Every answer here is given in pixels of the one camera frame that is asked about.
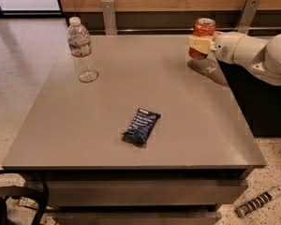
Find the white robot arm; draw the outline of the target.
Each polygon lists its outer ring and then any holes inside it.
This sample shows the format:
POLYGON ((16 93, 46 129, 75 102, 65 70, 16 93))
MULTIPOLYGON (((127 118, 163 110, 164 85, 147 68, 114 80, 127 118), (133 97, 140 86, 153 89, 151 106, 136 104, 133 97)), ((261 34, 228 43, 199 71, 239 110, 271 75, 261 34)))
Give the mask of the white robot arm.
POLYGON ((214 32, 211 36, 190 36, 188 46, 206 58, 191 55, 187 65, 214 83, 228 86, 219 63, 237 65, 253 77, 281 86, 281 34, 272 38, 250 37, 238 32, 214 32))

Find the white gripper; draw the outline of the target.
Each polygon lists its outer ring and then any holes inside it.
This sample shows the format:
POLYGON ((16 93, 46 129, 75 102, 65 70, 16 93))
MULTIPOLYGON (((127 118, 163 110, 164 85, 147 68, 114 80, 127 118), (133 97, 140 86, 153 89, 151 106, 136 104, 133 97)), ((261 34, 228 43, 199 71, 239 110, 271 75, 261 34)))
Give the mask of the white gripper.
POLYGON ((216 32, 214 37, 197 37, 190 36, 188 45, 190 48, 200 53, 214 52, 214 56, 218 61, 232 64, 234 51, 245 34, 238 32, 216 32))

